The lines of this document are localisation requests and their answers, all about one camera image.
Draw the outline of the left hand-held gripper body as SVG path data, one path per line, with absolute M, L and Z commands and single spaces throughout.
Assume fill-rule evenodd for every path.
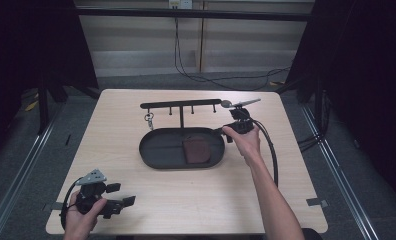
M 102 198 L 108 185 L 106 181 L 106 176 L 99 169 L 94 169 L 75 182 L 76 186 L 80 186 L 80 192 L 75 202 L 80 213 L 88 213 L 94 203 Z M 104 219 L 110 219 L 112 215 L 119 214 L 122 209 L 122 200 L 108 200 L 99 215 L 102 215 Z

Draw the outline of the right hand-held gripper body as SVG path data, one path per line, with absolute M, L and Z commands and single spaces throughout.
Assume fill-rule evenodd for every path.
M 230 114 L 234 119 L 234 122 L 230 123 L 229 127 L 238 134 L 246 134 L 250 132 L 253 129 L 253 119 L 251 118 L 248 110 L 245 109 L 245 106 L 258 101 L 260 101 L 260 98 L 233 104 L 231 101 L 225 100 L 224 107 L 229 109 Z

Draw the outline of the brown zip pouch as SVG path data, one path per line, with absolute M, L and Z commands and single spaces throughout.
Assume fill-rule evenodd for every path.
M 182 141 L 187 164 L 203 164 L 210 161 L 211 149 L 205 138 L 190 136 Z

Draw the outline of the black key rack with tray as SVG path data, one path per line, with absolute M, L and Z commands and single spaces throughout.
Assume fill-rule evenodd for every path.
M 211 106 L 216 112 L 220 99 L 180 100 L 165 102 L 141 103 L 140 107 L 147 110 L 144 120 L 150 131 L 144 135 L 139 144 L 139 152 L 143 162 L 157 170 L 205 169 L 221 162 L 225 153 L 225 141 L 221 135 L 215 134 L 208 127 L 186 127 L 184 109 L 189 108 L 195 113 L 196 106 Z M 153 109 L 168 108 L 169 114 L 178 110 L 179 126 L 155 128 L 153 126 Z M 200 136 L 206 139 L 211 149 L 210 161 L 203 164 L 187 164 L 183 153 L 182 141 L 190 136 Z

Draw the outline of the person's right hand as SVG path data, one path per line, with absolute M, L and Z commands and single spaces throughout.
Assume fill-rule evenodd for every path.
M 244 157 L 250 168 L 255 168 L 263 162 L 260 152 L 259 129 L 254 127 L 246 134 L 239 134 L 231 127 L 224 126 L 223 132 L 235 142 L 240 154 Z

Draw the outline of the person's left hand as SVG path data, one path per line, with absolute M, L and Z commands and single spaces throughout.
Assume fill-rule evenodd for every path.
M 105 198 L 101 198 L 94 203 L 92 209 L 87 214 L 82 214 L 77 210 L 75 205 L 78 191 L 70 197 L 71 207 L 66 214 L 66 225 L 63 240 L 87 240 L 90 232 L 97 224 L 97 218 L 100 211 L 107 203 Z

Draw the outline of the grey tape strip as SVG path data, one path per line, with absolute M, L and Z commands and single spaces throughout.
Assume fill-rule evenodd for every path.
M 328 206 L 328 202 L 326 200 L 321 200 L 319 198 L 311 198 L 306 200 L 307 205 L 312 206 L 320 206 L 321 208 L 325 208 Z
M 42 210 L 45 212 L 52 212 L 53 210 L 61 210 L 62 206 L 63 204 L 61 202 L 48 203 L 43 206 Z

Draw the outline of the black stand leg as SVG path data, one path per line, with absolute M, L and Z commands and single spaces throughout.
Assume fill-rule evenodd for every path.
M 44 86 L 38 88 L 38 103 L 40 113 L 38 134 L 41 135 L 45 132 L 50 122 L 48 110 L 48 94 L 47 89 Z

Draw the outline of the dark curtain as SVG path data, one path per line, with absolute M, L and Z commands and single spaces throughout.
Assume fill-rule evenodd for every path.
M 314 0 L 286 82 L 323 88 L 396 193 L 396 0 Z
M 25 90 L 62 98 L 65 86 L 98 86 L 74 8 L 74 0 L 0 0 L 0 149 Z

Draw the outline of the metal floor rail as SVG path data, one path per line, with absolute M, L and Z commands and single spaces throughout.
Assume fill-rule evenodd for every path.
M 22 111 L 10 126 L 9 138 L 0 149 L 0 235 L 52 134 L 65 105 L 52 104 L 49 122 L 40 127 L 40 111 Z
M 364 240 L 380 240 L 370 217 L 368 216 L 363 205 L 357 198 L 353 188 L 351 187 L 341 165 L 339 164 L 336 155 L 334 154 L 329 142 L 322 136 L 318 127 L 316 126 L 315 116 L 309 106 L 304 105 L 301 107 L 303 115 L 307 124 L 316 138 L 318 148 L 320 149 L 335 182 L 343 196 L 348 209 L 353 216 Z

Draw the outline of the black horizontal frame bar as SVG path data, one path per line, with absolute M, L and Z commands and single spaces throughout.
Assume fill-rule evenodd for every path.
M 313 19 L 311 14 L 271 13 L 243 11 L 213 11 L 184 9 L 132 9 L 132 8 L 98 8 L 78 7 L 75 12 L 88 16 L 126 16 L 126 17 L 173 17 L 198 19 L 233 19 L 233 20 L 267 20 L 307 22 Z

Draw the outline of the white wall power outlet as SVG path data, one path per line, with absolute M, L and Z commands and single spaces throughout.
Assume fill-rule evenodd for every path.
M 184 9 L 184 10 L 193 9 L 192 0 L 168 0 L 168 5 L 170 9 Z

